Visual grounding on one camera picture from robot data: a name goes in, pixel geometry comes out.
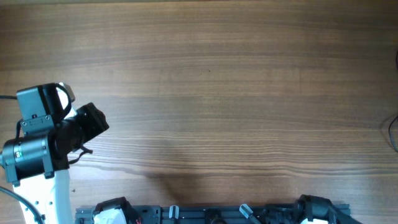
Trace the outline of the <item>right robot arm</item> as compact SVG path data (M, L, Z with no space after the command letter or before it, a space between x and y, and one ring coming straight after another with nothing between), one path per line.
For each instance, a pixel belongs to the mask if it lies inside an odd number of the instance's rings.
M350 215L343 213L329 199L313 195L300 196L294 204L293 217L297 223L302 223L304 220L308 222L322 220L327 223L361 224Z

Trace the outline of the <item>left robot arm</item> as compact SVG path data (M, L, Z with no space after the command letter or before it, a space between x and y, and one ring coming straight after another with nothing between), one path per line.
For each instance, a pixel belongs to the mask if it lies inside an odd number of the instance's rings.
M86 142L109 126L93 103L74 110L73 93L63 83L49 83L19 90L16 94L22 119L16 136L5 142L1 167L26 223L73 223L70 205L71 152L89 154Z

